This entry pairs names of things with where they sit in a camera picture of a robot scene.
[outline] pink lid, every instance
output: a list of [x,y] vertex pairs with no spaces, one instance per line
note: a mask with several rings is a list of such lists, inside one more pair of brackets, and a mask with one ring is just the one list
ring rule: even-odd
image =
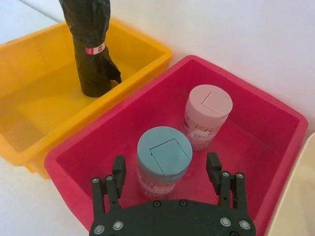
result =
[[214,85],[199,85],[189,94],[186,113],[196,124],[212,128],[225,122],[232,107],[232,99],[223,89]]

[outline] cylindrical container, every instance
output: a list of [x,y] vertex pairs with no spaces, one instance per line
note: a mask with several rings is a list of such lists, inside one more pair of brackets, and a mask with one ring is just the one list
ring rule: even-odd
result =
[[170,127],[145,132],[137,147],[138,177],[144,195],[163,199],[170,195],[186,172],[192,158],[187,137]]
[[233,107],[231,97],[214,85],[192,89],[186,104],[184,133],[193,150],[206,149],[226,121]]

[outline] pink jar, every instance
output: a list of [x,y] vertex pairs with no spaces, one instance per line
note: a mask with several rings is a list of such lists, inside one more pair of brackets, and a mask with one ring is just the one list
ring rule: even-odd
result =
[[195,151],[206,149],[233,107],[231,97],[214,85],[192,89],[186,104],[184,133]]

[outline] plastic container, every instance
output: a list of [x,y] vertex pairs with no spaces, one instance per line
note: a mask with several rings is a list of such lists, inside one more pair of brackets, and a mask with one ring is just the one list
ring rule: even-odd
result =
[[172,55],[115,19],[106,45],[123,82],[99,99],[81,92],[65,23],[0,45],[0,156],[49,178],[46,154],[163,72]]
[[171,127],[146,131],[137,146],[138,177],[149,199],[165,199],[184,176],[192,158],[189,140]]
[[268,236],[315,235],[315,133],[306,141],[283,191]]
[[183,129],[193,150],[206,149],[231,112],[231,97],[213,85],[192,89],[186,104]]
[[125,155],[127,165],[121,206],[147,202],[137,189],[138,140],[156,126],[180,129],[190,91],[203,84],[225,90],[233,110],[207,150],[193,154],[170,198],[218,203],[206,173],[206,154],[215,151],[224,169],[246,174],[249,214],[257,236],[264,235],[308,123],[273,96],[194,56],[181,60],[47,156],[52,181],[87,229],[93,221],[90,180],[111,173],[117,154]]

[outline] blue lid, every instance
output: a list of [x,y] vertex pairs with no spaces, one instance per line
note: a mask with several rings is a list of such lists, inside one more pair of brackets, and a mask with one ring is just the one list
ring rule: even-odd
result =
[[187,137],[165,126],[145,132],[138,142],[137,151],[142,166],[161,176],[183,172],[192,158],[192,148]]

